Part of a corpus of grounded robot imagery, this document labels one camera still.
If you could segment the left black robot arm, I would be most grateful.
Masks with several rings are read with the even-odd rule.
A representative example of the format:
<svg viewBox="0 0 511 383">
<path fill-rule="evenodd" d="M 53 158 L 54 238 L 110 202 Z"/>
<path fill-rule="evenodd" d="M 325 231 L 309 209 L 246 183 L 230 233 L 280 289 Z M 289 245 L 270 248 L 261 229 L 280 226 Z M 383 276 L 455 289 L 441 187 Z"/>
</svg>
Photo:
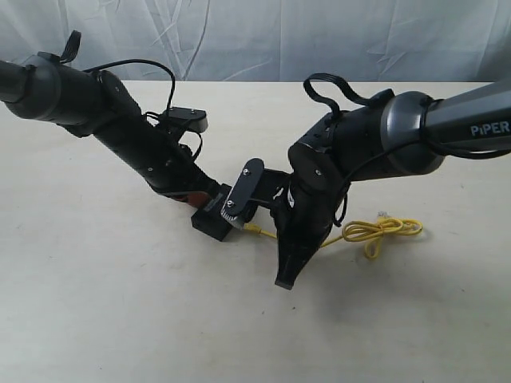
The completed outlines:
<svg viewBox="0 0 511 383">
<path fill-rule="evenodd" d="M 180 142 L 201 135 L 207 114 L 166 104 L 143 112 L 110 65 L 78 70 L 40 52 L 20 65 L 1 63 L 1 101 L 22 119 L 50 122 L 82 138 L 93 136 L 138 173 L 155 193 L 203 207 L 220 190 Z"/>
</svg>

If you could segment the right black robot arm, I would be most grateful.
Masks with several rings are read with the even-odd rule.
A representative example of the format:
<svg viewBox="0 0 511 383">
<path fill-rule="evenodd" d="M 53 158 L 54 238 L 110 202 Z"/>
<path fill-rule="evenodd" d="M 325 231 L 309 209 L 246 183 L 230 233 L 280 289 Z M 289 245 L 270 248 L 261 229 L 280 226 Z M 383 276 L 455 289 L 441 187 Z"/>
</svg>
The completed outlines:
<svg viewBox="0 0 511 383">
<path fill-rule="evenodd" d="M 507 80 L 446 99 L 391 89 L 365 98 L 329 73 L 310 75 L 303 87 L 329 112 L 288 149 L 292 171 L 271 209 L 275 284 L 287 290 L 342 223 L 354 182 L 426 175 L 447 156 L 485 160 L 510 152 Z"/>
</svg>

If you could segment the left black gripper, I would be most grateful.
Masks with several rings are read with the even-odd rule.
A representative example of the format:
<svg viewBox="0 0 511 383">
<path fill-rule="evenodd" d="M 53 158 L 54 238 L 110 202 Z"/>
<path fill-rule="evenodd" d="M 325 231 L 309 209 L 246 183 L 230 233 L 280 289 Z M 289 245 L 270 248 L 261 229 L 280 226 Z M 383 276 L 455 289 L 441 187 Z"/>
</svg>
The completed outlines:
<svg viewBox="0 0 511 383">
<path fill-rule="evenodd" d="M 203 207 L 218 192 L 192 156 L 145 118 L 123 118 L 107 128 L 107 148 L 137 172 L 158 195 Z"/>
</svg>

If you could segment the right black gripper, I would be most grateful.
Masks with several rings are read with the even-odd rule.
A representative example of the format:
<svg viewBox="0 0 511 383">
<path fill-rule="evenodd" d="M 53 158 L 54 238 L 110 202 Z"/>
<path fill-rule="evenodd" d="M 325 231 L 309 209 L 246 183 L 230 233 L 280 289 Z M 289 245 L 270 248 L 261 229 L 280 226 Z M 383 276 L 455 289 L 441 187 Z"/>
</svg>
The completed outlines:
<svg viewBox="0 0 511 383">
<path fill-rule="evenodd" d="M 300 272 L 319 250 L 334 226 L 343 198 L 337 175 L 283 175 L 270 204 L 277 243 L 275 284 L 292 289 Z"/>
</svg>

